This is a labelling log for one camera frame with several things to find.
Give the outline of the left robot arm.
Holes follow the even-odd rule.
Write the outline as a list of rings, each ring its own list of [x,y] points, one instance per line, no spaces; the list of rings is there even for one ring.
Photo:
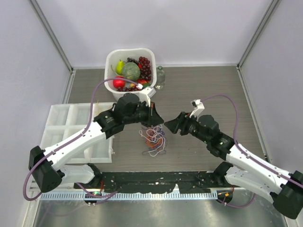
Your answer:
[[[155,103],[141,101],[132,93],[119,98],[112,107],[90,118],[88,125],[67,139],[46,147],[30,150],[29,171],[42,193],[50,192],[63,183],[82,183],[95,189],[100,185],[100,171],[92,164],[67,166],[72,157],[93,144],[107,140],[124,129],[125,125],[141,123],[154,127],[164,123]]]

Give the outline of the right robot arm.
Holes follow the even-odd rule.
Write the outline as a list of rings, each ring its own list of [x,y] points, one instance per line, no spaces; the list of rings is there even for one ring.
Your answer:
[[[290,219],[296,219],[303,209],[303,174],[290,173],[249,152],[219,129],[211,115],[199,118],[181,112],[164,125],[173,133],[192,135],[206,144],[207,150],[223,160],[216,168],[214,182],[245,188],[271,202],[274,208]]]

